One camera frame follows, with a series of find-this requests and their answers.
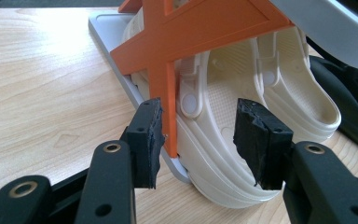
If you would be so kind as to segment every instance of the white plastic shoe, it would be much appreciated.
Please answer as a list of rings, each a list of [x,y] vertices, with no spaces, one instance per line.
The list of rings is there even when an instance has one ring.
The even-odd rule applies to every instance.
[[[140,10],[127,26],[123,41],[136,35],[143,28],[143,13]],[[279,49],[283,46],[280,43],[280,36],[285,35],[277,34],[277,36],[279,42],[277,49]],[[187,169],[187,174],[196,188],[211,201],[225,207],[251,206],[267,201],[278,193],[278,191],[264,191],[258,186],[254,187],[255,179],[246,161],[240,157],[233,144],[238,98],[252,99],[270,107],[270,109],[276,108],[278,112],[286,112],[289,114],[287,116],[289,120],[293,120],[292,123],[295,124],[295,128],[291,127],[294,132],[305,133],[304,139],[307,140],[312,140],[307,137],[307,134],[314,131],[309,131],[307,128],[314,127],[315,118],[319,118],[318,116],[313,117],[313,114],[298,106],[296,99],[293,99],[290,94],[291,90],[282,87],[285,87],[284,79],[291,78],[290,76],[293,74],[289,73],[292,71],[290,66],[283,66],[284,71],[282,72],[288,73],[289,77],[280,75],[279,54],[275,53],[275,48],[272,48],[275,45],[270,44],[275,40],[274,35],[272,38],[268,35],[258,39],[252,38],[235,45],[197,54],[183,59],[177,64],[177,76],[179,76],[180,83],[176,121],[180,162]],[[298,52],[301,50],[304,52],[303,47],[300,44]],[[289,57],[292,53],[292,51],[285,51],[282,55]],[[300,61],[304,61],[305,67],[308,69],[304,53]],[[282,59],[282,62],[291,62],[291,60]],[[310,73],[298,74],[299,76],[310,75]],[[131,74],[132,82],[138,86],[144,99],[149,99],[147,79],[146,71]],[[301,78],[300,80],[308,82],[310,79]],[[311,83],[302,85],[302,88],[312,87]],[[310,89],[310,91],[320,90],[313,87]],[[328,131],[333,132],[337,128],[335,126],[337,121],[339,123],[337,108],[325,94],[315,94],[318,97],[323,97],[323,99],[319,99],[323,108],[313,108],[312,112],[323,116],[323,113],[318,112],[326,108],[328,111],[332,111],[331,120],[333,121],[329,123]],[[307,99],[301,98],[300,102],[302,105],[306,105]],[[323,119],[322,121],[318,120],[316,123],[320,123],[319,126],[324,128],[323,121]],[[319,132],[319,126],[316,125],[317,128],[315,128],[317,131],[315,135],[318,136],[322,135]]]

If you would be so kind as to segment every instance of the wood grain surface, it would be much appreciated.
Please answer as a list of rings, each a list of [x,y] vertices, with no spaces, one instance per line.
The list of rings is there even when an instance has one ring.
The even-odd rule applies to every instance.
[[[0,9],[0,188],[23,175],[55,184],[87,168],[94,148],[130,122],[134,108],[88,28],[102,9]],[[339,132],[324,144],[358,176],[358,146]],[[157,189],[136,190],[136,209],[139,223],[290,222],[281,194],[224,208],[163,160]]]

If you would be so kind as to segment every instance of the orange plastic frame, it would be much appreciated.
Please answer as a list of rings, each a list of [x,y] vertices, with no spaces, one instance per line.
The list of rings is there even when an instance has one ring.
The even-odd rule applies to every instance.
[[[173,62],[293,24],[269,0],[126,0],[121,12],[144,10],[145,29],[110,52],[121,74],[147,69],[150,97],[164,109],[165,148],[177,157]]]

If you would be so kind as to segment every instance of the orange bracket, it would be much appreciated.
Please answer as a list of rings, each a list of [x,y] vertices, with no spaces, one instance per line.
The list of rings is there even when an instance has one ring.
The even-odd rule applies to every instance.
[[[126,4],[131,6],[131,0],[120,8]],[[191,0],[177,9],[172,0],[149,0],[143,10],[145,29],[110,54],[121,74],[147,69],[150,97],[160,97],[164,109],[165,148],[175,158],[173,62],[293,24],[269,0]]]

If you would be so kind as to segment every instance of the wooden table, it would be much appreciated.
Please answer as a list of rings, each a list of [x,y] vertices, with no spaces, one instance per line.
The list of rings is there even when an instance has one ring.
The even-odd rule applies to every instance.
[[[85,169],[130,122],[134,108],[88,28],[102,9],[0,9],[0,188],[23,175],[55,184]],[[358,176],[358,146],[338,132],[324,143]],[[157,189],[137,189],[136,209],[139,223],[289,222],[282,195],[227,209],[162,160]]]

